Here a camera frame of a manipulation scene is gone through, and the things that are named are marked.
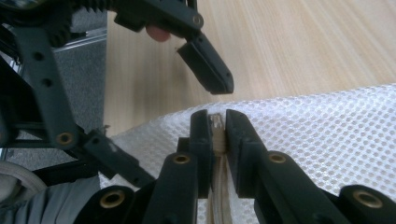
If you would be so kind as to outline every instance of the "wooden table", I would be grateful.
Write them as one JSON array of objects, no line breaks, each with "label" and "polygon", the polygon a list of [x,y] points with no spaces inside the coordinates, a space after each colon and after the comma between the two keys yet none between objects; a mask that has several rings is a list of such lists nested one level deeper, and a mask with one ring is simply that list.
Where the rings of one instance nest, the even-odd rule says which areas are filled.
[{"label": "wooden table", "polygon": [[393,0],[199,0],[203,32],[233,72],[234,94],[213,96],[177,54],[108,14],[105,124],[109,134],[219,101],[349,90],[396,82]]}]

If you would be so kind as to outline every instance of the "gray fabric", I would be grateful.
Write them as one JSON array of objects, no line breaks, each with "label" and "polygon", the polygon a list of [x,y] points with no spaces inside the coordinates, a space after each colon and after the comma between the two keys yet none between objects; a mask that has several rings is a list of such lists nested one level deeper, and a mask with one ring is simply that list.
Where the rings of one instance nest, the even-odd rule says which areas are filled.
[{"label": "gray fabric", "polygon": [[70,224],[91,196],[99,190],[97,176],[51,186],[30,201],[0,209],[2,224]]},{"label": "gray fabric", "polygon": [[107,26],[107,11],[82,8],[73,15],[72,32],[86,32]]},{"label": "gray fabric", "polygon": [[9,199],[14,198],[21,188],[17,178],[11,175],[0,174],[0,207],[8,203]]}]

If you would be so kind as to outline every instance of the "white textured cloth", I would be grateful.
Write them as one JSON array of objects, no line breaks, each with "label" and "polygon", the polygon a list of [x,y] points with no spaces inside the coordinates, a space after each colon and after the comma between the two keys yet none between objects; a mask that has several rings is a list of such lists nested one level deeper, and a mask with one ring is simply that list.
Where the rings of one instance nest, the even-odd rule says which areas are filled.
[{"label": "white textured cloth", "polygon": [[[207,109],[245,113],[268,150],[289,154],[318,187],[337,194],[361,184],[396,200],[396,84],[271,100],[214,103],[166,115],[113,139],[158,176],[177,139],[188,137],[190,116]],[[233,223],[257,223],[252,200],[236,198],[230,179]],[[101,187],[125,183],[118,176]],[[199,202],[198,223],[205,223]]]}]

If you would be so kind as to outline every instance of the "fingertip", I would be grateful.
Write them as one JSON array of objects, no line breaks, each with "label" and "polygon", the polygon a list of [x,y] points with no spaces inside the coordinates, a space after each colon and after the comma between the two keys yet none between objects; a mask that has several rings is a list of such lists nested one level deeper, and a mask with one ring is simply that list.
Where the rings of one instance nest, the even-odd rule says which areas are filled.
[{"label": "fingertip", "polygon": [[153,25],[148,25],[146,27],[146,31],[151,38],[153,38],[154,40],[156,40],[158,42],[164,42],[171,37],[169,32],[166,32],[165,30],[162,30],[162,29],[160,29],[156,26],[153,26]]}]

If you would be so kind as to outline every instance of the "light wood grain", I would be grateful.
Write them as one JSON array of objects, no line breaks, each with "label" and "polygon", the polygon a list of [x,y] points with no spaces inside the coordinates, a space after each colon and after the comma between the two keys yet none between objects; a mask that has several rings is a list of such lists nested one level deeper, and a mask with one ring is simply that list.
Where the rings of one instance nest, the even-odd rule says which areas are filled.
[{"label": "light wood grain", "polygon": [[126,131],[219,101],[349,90],[396,81],[391,0],[199,0],[204,33],[233,72],[234,94],[213,96],[176,53],[108,15],[105,124]]}]

